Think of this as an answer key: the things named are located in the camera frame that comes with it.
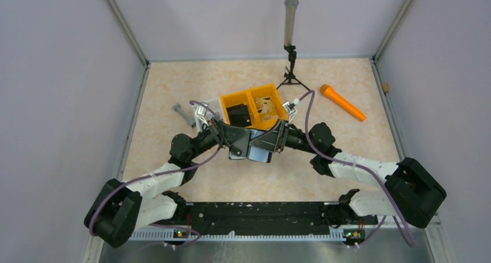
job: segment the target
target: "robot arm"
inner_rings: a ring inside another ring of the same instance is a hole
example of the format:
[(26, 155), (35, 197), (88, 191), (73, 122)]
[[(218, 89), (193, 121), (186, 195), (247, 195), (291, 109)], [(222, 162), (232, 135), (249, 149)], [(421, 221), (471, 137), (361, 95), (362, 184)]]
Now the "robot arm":
[[(251, 159), (252, 153), (257, 155), (258, 152), (265, 152), (269, 158), (266, 162), (269, 162), (272, 153), (281, 152), (285, 147), (315, 154), (307, 142), (305, 133), (281, 119), (268, 131), (231, 126), (215, 118), (210, 120), (209, 124), (209, 128), (195, 138), (185, 134), (176, 135), (171, 143), (171, 159), (149, 177), (128, 184), (110, 198), (101, 213), (96, 216), (93, 232), (112, 247), (119, 247), (129, 239), (134, 230), (172, 218), (178, 205), (167, 191), (188, 182), (197, 169), (172, 174), (163, 173), (195, 166), (192, 160), (218, 143), (220, 147), (229, 149), (231, 159)], [(332, 145), (335, 138), (325, 123), (314, 125), (309, 131), (309, 138), (326, 156), (363, 164), (374, 170), (384, 181), (407, 222), (416, 227), (426, 227), (446, 197), (445, 191), (414, 159), (405, 158), (400, 163), (387, 163), (350, 155)], [(351, 178), (378, 186), (370, 174), (352, 164), (334, 162), (319, 155), (310, 163), (320, 175)], [(112, 179), (104, 185), (84, 220), (86, 227), (89, 227), (102, 201), (121, 184), (118, 180)], [(342, 195), (339, 201), (348, 204), (360, 217), (396, 215), (392, 204), (382, 191), (366, 192), (353, 189)]]

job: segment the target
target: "yellow divided tray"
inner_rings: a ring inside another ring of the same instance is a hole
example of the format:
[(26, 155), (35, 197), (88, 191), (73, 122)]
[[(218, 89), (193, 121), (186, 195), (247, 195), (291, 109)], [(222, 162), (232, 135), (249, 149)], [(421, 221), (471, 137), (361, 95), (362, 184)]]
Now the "yellow divided tray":
[(220, 100), (228, 124), (230, 119), (227, 109), (236, 105), (247, 107), (250, 118), (250, 125), (246, 126), (248, 128), (268, 130), (274, 126), (278, 118), (288, 119), (274, 84), (223, 95)]

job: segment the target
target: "white wall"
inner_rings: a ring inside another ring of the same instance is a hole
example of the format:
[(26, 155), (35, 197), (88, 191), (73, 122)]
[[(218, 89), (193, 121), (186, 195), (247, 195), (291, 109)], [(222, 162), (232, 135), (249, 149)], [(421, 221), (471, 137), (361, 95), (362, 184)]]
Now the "white wall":
[[(286, 57), (284, 0), (117, 0), (150, 60)], [(299, 57), (371, 56), (404, 0), (299, 0)]]
[(459, 262), (489, 262), (490, 15), (490, 0), (416, 0), (380, 62), (410, 155), (448, 193)]
[(142, 66), (104, 0), (0, 0), (0, 262), (80, 262)]

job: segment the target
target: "orange handle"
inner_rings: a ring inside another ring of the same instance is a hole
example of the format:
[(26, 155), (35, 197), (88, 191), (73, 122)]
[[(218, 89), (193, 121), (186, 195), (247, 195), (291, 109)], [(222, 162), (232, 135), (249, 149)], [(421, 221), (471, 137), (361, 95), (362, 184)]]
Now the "orange handle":
[(363, 121), (367, 118), (363, 113), (361, 113), (361, 111), (359, 111), (343, 97), (337, 94), (332, 87), (328, 85), (322, 85), (320, 91), (322, 95), (331, 99), (333, 102), (345, 109), (345, 111), (354, 116), (356, 119)]

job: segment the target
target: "gray tube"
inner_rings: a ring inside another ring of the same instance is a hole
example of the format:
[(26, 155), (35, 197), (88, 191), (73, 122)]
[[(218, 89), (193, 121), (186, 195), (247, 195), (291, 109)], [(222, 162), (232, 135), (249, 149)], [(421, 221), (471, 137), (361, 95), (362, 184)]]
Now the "gray tube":
[(298, 6), (298, 0), (285, 0), (285, 8), (287, 10), (285, 19), (285, 42), (286, 47), (292, 45), (293, 26), (295, 22), (295, 12)]

